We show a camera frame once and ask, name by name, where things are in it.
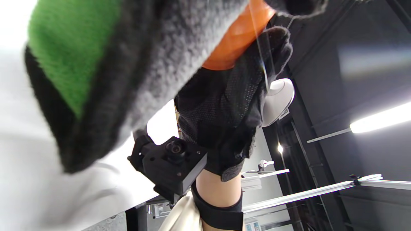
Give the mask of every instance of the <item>glove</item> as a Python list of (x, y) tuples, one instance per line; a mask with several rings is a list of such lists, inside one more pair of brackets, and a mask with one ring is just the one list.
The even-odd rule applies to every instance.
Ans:
[(267, 86), (292, 53), (289, 36), (283, 27), (263, 32), (234, 68), (199, 69), (174, 99), (182, 138), (210, 149), (205, 169), (220, 175), (223, 182), (237, 176), (250, 157)]

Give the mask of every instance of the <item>black strap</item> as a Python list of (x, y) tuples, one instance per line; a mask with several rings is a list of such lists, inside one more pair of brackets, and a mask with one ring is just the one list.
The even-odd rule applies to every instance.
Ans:
[(205, 202), (199, 195), (194, 181), (191, 186), (194, 203), (196, 204), (200, 217), (205, 223), (216, 229), (242, 231), (243, 217), (242, 210), (242, 193), (241, 197), (235, 205), (219, 208)]

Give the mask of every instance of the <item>black wall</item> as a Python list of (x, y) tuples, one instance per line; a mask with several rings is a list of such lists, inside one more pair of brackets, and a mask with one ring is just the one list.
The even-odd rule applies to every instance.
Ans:
[[(411, 101), (410, 60), (382, 68), (411, 47), (409, 10), (407, 0), (330, 0), (325, 14), (292, 22), (294, 54), (286, 75), (293, 79), (297, 94), (290, 117), (310, 164), (323, 164), (312, 168), (319, 186), (346, 181), (350, 174), (381, 173), (386, 180), (411, 181), (411, 122), (306, 143)], [(272, 23), (287, 26), (290, 20), (275, 18)], [(350, 76), (342, 65), (353, 57), (344, 56), (347, 48), (357, 55), (375, 52), (374, 58), (379, 51), (387, 55), (365, 60), (370, 71)], [(278, 142), (267, 136), (273, 129), (264, 129), (271, 149)], [(348, 217), (333, 196), (342, 200)], [(333, 196), (323, 198), (334, 230), (411, 230), (409, 191), (355, 187)]]

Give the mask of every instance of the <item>floor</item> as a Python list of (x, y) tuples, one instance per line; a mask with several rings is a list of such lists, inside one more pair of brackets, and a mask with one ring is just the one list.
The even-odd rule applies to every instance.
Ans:
[[(158, 231), (164, 220), (165, 217), (153, 219), (151, 216), (148, 216), (148, 231)], [(126, 215), (125, 213), (120, 213), (113, 218), (101, 221), (83, 231), (127, 231)]]

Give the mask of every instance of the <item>skin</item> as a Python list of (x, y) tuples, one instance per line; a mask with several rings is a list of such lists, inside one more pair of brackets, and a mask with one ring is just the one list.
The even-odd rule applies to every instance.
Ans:
[[(228, 182), (221, 182), (219, 175), (203, 170), (196, 180), (197, 191), (210, 205), (229, 207), (238, 202), (241, 196), (241, 175)], [(203, 221), (204, 231), (218, 231)]]

